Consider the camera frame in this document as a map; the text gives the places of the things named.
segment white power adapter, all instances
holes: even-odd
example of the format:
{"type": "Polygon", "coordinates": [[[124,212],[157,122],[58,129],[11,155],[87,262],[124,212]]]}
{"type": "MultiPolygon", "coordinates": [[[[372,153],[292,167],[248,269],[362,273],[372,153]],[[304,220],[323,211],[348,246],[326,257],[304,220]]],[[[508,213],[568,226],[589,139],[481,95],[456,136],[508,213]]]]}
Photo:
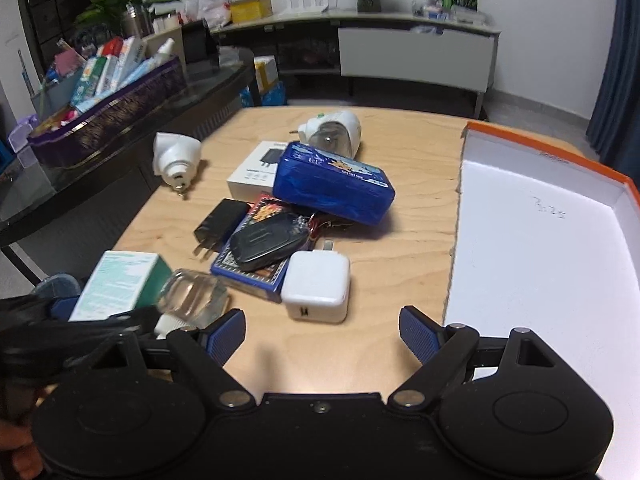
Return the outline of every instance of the white power adapter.
{"type": "Polygon", "coordinates": [[[289,317],[324,323],[347,317],[351,263],[333,246],[328,240],[324,250],[298,251],[290,258],[280,293],[289,317]]]}

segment pink object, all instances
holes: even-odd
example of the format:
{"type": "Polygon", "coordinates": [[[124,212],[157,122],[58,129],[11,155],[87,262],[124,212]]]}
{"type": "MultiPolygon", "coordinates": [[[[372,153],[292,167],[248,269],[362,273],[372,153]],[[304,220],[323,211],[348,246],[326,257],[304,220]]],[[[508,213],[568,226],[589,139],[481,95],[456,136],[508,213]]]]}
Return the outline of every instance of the pink object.
{"type": "Polygon", "coordinates": [[[75,50],[65,50],[56,54],[56,72],[64,77],[80,67],[80,58],[75,50]]]}

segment cabinet leg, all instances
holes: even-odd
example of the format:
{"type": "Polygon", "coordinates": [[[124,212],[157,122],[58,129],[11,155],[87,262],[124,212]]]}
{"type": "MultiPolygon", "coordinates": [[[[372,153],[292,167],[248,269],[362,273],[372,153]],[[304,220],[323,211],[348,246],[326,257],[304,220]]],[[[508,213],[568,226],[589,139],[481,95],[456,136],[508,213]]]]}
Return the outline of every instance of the cabinet leg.
{"type": "Polygon", "coordinates": [[[484,101],[484,92],[478,92],[478,97],[476,97],[476,110],[474,111],[474,118],[480,118],[480,112],[482,111],[482,102],[484,101]]]}

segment blue curtain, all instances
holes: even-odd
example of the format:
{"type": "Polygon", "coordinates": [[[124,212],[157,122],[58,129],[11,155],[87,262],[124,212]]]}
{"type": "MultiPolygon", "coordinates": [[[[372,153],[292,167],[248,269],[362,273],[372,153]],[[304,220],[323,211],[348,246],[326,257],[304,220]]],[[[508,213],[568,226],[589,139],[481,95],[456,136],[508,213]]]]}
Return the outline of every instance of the blue curtain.
{"type": "Polygon", "coordinates": [[[640,186],[640,0],[617,0],[609,59],[587,138],[640,186]]]}

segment purple storage box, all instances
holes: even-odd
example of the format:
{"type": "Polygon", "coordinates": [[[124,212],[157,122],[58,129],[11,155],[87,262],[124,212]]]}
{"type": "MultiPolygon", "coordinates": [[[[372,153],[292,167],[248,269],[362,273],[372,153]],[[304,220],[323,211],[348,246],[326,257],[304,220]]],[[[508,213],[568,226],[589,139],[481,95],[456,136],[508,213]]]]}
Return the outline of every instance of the purple storage box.
{"type": "Polygon", "coordinates": [[[66,126],[52,131],[64,108],[42,121],[29,136],[33,153],[44,166],[71,169],[105,150],[117,150],[127,142],[135,125],[186,87],[177,57],[110,95],[66,126]]]}

